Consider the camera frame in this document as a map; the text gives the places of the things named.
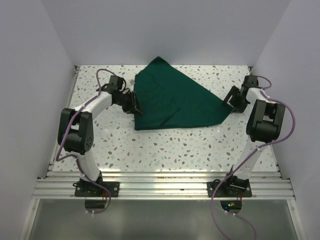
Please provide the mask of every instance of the folded cloth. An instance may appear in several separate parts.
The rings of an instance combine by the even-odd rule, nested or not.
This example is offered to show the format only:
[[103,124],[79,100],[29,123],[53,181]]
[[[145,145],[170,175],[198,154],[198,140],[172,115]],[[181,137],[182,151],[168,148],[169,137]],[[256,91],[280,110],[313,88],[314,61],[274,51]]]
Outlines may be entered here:
[[134,90],[143,110],[134,115],[135,130],[208,127],[221,124],[232,111],[161,57],[135,76]]

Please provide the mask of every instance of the speckled surface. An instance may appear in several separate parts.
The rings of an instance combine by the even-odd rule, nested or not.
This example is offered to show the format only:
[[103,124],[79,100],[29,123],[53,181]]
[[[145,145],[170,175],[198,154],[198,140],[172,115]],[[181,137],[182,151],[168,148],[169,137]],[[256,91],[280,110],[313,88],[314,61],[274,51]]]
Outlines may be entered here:
[[[96,71],[108,68],[123,77],[128,85],[144,65],[83,65],[75,84],[70,107],[76,107],[98,88]],[[233,85],[241,86],[247,66],[174,65],[223,99]],[[101,84],[110,74],[100,73]],[[93,156],[101,170],[128,172],[229,171],[245,146],[246,123],[252,107],[242,114],[231,114],[220,125],[191,129],[134,130],[134,116],[113,105],[94,120]],[[276,158],[270,147],[261,154],[254,172],[276,172]],[[56,162],[54,171],[77,171],[71,158]]]

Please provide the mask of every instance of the back wall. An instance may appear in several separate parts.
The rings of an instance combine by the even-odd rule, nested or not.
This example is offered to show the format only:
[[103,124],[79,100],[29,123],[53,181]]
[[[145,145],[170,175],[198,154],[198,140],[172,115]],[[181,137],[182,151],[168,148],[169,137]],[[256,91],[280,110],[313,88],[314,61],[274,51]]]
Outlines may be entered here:
[[42,0],[74,65],[249,65],[290,0]]

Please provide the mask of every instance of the green cloth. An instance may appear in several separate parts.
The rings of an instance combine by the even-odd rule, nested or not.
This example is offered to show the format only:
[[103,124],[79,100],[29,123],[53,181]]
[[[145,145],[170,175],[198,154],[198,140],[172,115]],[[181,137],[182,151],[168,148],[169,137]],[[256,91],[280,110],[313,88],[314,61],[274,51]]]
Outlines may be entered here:
[[135,130],[208,127],[221,124],[232,111],[161,57],[135,76],[134,90],[143,110],[134,115]]

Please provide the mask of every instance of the gray wall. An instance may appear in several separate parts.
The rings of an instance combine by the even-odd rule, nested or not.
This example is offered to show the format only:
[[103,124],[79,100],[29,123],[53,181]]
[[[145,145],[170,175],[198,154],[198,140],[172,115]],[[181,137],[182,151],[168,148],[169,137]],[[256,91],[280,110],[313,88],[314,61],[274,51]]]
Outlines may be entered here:
[[290,0],[42,0],[74,65],[249,65]]
[[74,68],[40,0],[0,2],[0,233],[16,240]]
[[[280,170],[290,177],[309,239],[319,239],[320,207],[320,1],[292,0],[257,61],[270,78],[272,97],[288,103],[296,131],[274,146]],[[283,133],[289,131],[287,116]]]

